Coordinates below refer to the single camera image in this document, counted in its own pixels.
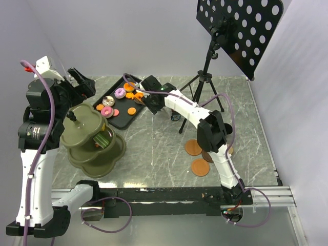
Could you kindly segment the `orange donut front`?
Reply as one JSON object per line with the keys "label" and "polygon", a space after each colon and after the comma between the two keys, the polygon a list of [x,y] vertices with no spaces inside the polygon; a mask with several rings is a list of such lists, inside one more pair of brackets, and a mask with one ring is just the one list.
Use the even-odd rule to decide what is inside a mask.
{"label": "orange donut front", "polygon": [[142,98],[144,97],[144,94],[141,92],[138,92],[134,94],[133,100],[140,105],[144,105],[144,102],[142,101]]}

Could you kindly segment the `pink frosted donut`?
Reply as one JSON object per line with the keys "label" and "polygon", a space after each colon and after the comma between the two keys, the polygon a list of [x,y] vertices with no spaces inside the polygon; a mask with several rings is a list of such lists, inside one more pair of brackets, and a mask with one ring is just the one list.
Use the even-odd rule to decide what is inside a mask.
{"label": "pink frosted donut", "polygon": [[104,118],[110,118],[114,114],[114,109],[110,106],[104,106],[100,112]]}

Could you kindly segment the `pink round cookie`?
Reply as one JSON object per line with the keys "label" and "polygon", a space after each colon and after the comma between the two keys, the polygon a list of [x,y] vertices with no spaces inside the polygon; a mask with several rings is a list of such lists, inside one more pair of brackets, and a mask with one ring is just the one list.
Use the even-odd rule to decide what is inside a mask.
{"label": "pink round cookie", "polygon": [[116,117],[119,115],[119,110],[118,109],[114,109],[114,113],[113,113],[113,116]]}

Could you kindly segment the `green layered cake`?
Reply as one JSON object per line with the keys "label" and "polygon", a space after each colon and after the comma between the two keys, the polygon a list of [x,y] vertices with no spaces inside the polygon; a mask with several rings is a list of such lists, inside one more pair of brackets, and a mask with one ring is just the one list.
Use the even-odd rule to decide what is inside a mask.
{"label": "green layered cake", "polygon": [[93,137],[95,145],[97,147],[101,147],[105,149],[111,142],[111,134],[110,133],[98,133]]}

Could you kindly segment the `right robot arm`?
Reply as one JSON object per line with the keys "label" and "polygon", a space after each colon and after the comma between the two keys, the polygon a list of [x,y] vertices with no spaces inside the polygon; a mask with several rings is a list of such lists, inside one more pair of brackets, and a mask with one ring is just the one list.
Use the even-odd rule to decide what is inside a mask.
{"label": "right robot arm", "polygon": [[201,107],[170,83],[161,85],[152,75],[138,85],[145,95],[141,99],[142,102],[153,114],[167,107],[179,113],[196,128],[197,143],[210,155],[220,176],[222,203],[226,205],[251,204],[251,191],[245,189],[229,154],[228,132],[221,113]]}

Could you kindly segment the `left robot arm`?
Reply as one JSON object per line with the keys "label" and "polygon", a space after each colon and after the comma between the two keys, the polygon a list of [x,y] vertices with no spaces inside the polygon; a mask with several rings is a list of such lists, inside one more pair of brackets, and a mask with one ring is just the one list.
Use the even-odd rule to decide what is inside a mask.
{"label": "left robot arm", "polygon": [[81,180],[60,200],[51,199],[52,174],[64,132],[64,119],[77,106],[95,95],[95,81],[75,68],[68,73],[78,85],[71,85],[60,75],[42,75],[28,85],[28,106],[18,130],[18,147],[23,165],[22,196],[18,215],[6,226],[8,236],[32,235],[36,238],[62,236],[72,214],[82,205],[99,204],[97,181]]}

